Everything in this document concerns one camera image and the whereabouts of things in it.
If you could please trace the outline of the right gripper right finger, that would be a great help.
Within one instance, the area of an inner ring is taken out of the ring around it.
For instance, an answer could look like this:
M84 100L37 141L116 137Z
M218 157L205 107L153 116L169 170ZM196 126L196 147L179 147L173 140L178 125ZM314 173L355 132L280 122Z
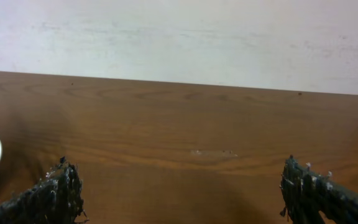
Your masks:
M285 160L279 185L285 206L280 216L293 223L324 223L323 215L334 223L358 223L358 194L299 165L291 155Z

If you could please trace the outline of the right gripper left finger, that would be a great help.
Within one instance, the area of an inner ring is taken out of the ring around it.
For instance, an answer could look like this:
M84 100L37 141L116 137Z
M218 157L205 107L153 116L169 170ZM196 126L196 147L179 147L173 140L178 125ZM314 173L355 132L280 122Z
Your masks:
M82 188L78 166L61 158L44 180L0 204L0 224L71 224L80 216L86 223Z

